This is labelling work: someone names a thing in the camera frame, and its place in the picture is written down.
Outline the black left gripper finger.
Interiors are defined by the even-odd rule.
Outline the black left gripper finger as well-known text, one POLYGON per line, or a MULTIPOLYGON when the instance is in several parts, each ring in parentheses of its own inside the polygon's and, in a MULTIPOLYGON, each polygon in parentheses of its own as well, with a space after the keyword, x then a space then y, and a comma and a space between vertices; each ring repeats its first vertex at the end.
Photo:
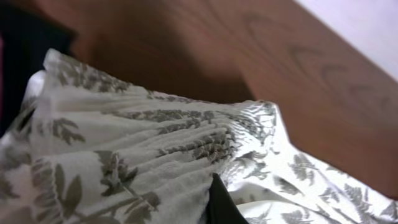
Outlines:
POLYGON ((248 224, 235 206, 220 176, 213 173, 212 178, 206 206, 207 224, 248 224))

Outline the white fern print garment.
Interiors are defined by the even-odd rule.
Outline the white fern print garment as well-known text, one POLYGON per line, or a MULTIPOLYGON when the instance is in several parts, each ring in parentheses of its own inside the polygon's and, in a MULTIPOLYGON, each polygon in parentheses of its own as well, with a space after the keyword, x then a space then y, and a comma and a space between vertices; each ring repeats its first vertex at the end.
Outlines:
POLYGON ((397 201, 297 149, 276 104, 118 80, 54 49, 1 138, 2 223, 396 223, 397 201))

